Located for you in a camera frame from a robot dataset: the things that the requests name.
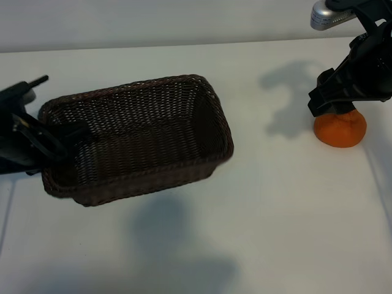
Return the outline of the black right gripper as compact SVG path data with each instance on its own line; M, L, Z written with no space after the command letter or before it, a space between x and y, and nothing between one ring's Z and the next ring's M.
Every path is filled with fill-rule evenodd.
M308 108L319 117L333 108L344 115L356 110L354 102L391 98L391 22L377 27L375 34L363 34L350 43L350 52L336 68L322 72L309 93Z

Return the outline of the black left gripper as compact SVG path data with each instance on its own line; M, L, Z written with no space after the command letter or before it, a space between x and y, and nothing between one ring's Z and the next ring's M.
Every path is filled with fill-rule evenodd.
M1 174L37 173L69 159L65 138L89 135L84 121L49 126L28 114L1 112Z

